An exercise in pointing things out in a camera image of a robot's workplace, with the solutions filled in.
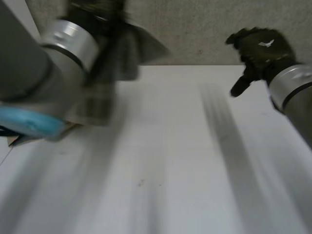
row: white table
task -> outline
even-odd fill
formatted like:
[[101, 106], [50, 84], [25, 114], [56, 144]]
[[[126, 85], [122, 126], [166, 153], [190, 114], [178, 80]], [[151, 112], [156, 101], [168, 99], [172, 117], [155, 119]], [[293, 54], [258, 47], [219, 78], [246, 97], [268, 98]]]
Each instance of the white table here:
[[[142, 67], [138, 82], [119, 84], [110, 128], [13, 149], [0, 166], [0, 233], [309, 233], [311, 152], [264, 83], [229, 97], [242, 69]], [[215, 139], [207, 85], [230, 104], [245, 159], [225, 155], [232, 128], [230, 140]]]

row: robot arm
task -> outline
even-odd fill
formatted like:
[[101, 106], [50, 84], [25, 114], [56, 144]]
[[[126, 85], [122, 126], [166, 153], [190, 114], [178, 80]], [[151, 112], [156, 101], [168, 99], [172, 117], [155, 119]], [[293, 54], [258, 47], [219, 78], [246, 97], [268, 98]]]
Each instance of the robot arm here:
[[227, 44], [234, 45], [246, 65], [232, 96], [241, 95], [253, 81], [266, 81], [275, 108], [312, 148], [312, 67], [296, 61], [291, 46], [276, 30], [243, 29]]
[[121, 9], [114, 5], [118, 1], [107, 0], [114, 14], [97, 16], [83, 2], [71, 1], [68, 14], [55, 20], [38, 45], [0, 1], [0, 125], [5, 129], [43, 138], [63, 131], [65, 114], [81, 98]]

